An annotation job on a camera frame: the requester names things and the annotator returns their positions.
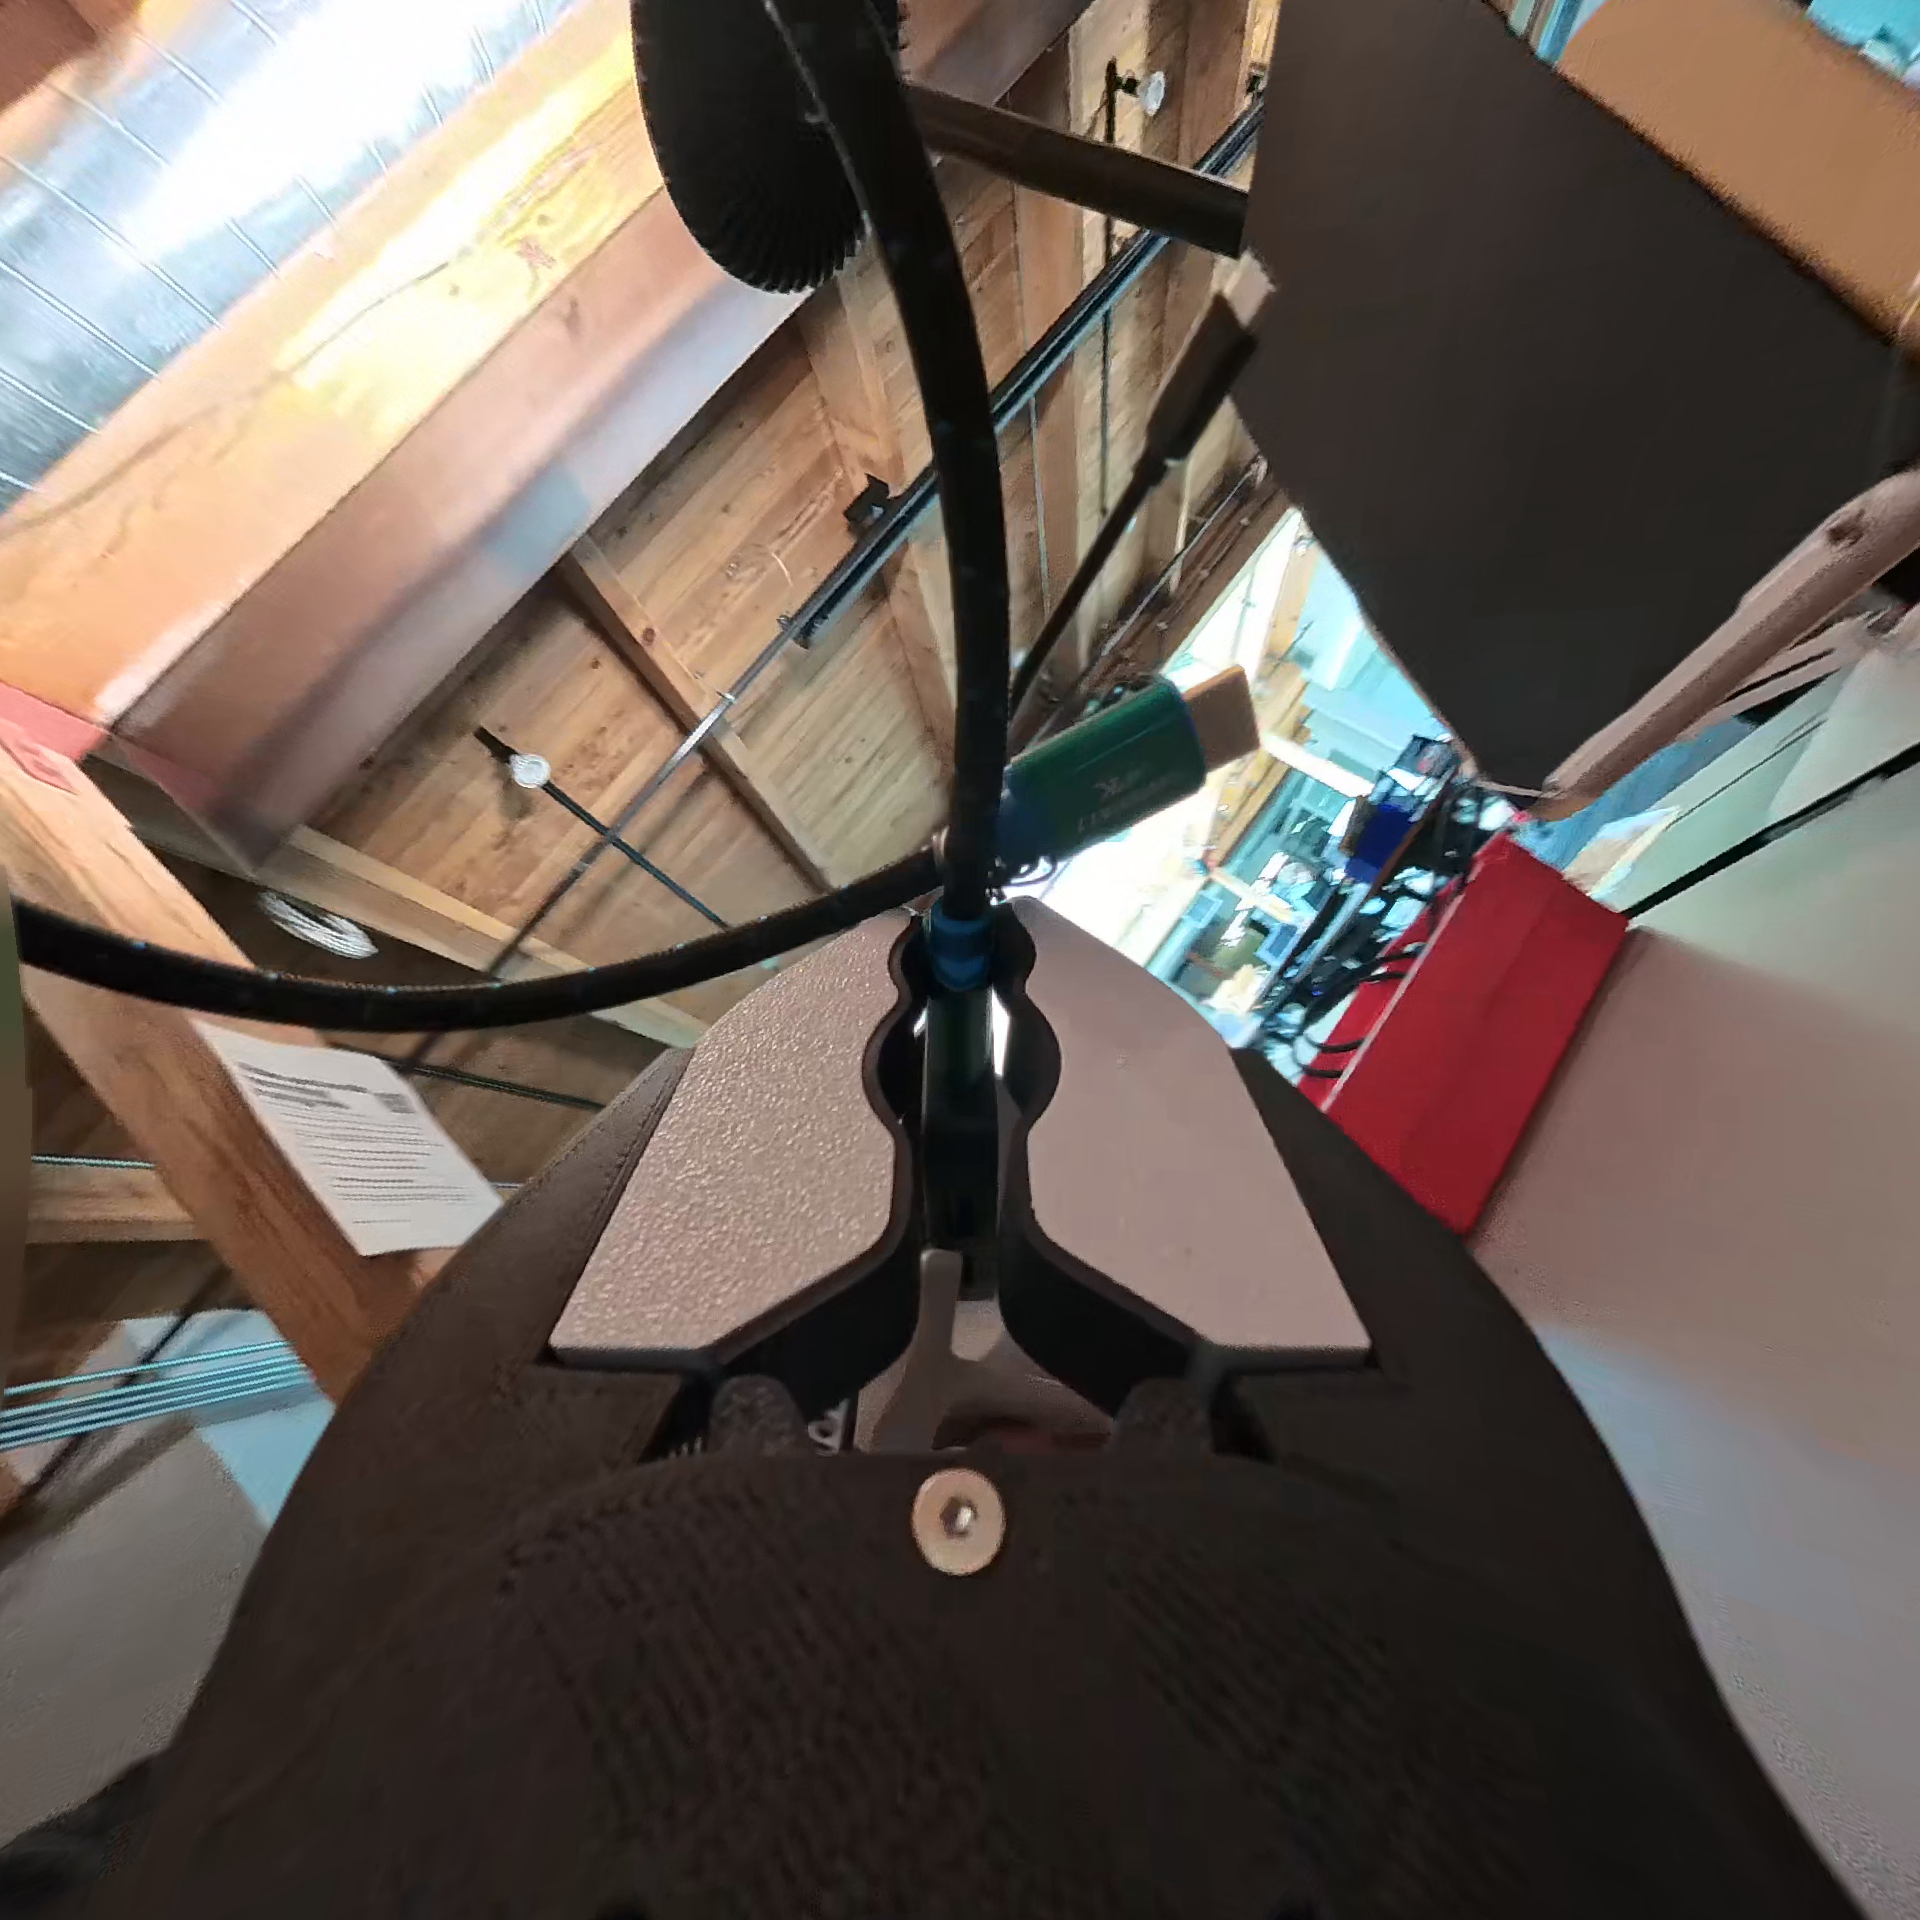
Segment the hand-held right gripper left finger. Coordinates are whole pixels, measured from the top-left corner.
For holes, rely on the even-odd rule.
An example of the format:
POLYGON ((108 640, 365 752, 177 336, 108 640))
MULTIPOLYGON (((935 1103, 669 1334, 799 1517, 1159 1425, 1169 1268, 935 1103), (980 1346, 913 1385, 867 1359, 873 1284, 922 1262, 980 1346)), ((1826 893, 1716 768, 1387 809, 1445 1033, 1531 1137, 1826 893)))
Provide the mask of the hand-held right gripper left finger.
POLYGON ((907 915, 741 1000, 681 1066, 555 1327, 578 1370, 888 1370, 917 1327, 913 1147, 884 1047, 907 915))

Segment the silver air duct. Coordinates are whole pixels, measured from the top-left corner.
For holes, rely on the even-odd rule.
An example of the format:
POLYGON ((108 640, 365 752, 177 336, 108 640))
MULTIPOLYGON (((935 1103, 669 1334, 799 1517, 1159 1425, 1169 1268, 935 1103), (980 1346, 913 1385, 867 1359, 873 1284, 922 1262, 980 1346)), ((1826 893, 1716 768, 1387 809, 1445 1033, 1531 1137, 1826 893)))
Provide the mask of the silver air duct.
POLYGON ((578 12, 7 6, 7 512, 578 12))

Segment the white paper notice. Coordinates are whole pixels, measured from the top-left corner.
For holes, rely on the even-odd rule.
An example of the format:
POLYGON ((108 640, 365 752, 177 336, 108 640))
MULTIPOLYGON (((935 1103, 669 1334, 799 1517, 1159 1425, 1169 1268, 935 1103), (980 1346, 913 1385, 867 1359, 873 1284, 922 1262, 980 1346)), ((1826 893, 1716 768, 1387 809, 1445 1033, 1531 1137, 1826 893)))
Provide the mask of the white paper notice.
POLYGON ((371 1053, 198 1022, 250 1119, 363 1260, 462 1247, 502 1195, 371 1053))

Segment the grey desk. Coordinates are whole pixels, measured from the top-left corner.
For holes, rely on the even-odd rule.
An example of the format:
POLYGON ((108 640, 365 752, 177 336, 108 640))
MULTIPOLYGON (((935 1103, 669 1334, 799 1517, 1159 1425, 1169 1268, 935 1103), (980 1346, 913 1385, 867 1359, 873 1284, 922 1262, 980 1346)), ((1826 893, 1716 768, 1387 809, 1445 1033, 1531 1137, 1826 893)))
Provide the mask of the grey desk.
POLYGON ((1615 1448, 1746 1736, 1917 1915, 1917 640, 1668 790, 1481 1262, 1615 1448))

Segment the white board stand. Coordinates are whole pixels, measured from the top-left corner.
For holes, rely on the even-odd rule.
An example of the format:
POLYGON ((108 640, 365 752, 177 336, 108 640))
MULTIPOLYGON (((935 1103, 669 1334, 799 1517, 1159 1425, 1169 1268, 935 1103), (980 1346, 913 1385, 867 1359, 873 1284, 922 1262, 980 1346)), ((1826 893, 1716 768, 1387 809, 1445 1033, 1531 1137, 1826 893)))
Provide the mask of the white board stand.
POLYGON ((1663 681, 1560 762, 1531 817, 1574 817, 1668 743, 1856 656, 1868 617, 1848 617, 1848 609, 1908 560, 1917 542, 1920 474, 1903 467, 1818 523, 1663 681))

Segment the red plastic bin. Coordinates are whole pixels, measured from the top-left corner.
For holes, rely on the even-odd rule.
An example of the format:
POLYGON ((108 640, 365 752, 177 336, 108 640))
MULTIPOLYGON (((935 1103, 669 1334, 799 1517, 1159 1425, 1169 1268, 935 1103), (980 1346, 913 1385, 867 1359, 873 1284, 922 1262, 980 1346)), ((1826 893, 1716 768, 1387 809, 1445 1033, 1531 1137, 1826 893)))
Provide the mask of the red plastic bin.
POLYGON ((1615 908, 1492 835, 1367 970, 1298 1088, 1437 1221, 1472 1232, 1626 939, 1615 908))

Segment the black ribbed disc on rod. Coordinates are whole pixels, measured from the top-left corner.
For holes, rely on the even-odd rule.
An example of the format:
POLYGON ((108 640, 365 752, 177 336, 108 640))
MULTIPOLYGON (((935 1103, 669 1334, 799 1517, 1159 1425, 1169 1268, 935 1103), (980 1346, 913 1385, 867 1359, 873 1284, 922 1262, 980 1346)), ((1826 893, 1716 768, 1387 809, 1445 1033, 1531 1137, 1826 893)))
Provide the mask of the black ribbed disc on rod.
MULTIPOLYGON (((663 185, 731 283, 805 297, 846 269, 867 223, 767 6, 635 0, 631 61, 663 185)), ((936 154, 1225 262, 1246 258, 1248 192, 1231 180, 935 87, 907 87, 907 104, 936 154)))

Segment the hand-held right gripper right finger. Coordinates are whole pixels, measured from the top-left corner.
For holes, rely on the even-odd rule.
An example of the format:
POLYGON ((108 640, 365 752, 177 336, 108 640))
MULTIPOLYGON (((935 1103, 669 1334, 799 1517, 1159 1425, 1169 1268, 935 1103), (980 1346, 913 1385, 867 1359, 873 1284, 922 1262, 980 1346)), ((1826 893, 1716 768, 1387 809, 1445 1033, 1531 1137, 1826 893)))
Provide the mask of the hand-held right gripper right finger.
POLYGON ((1183 992, 1046 901, 1011 901, 998 1005, 998 1311, 1044 1374, 1225 1390, 1372 1359, 1228 1043, 1183 992))

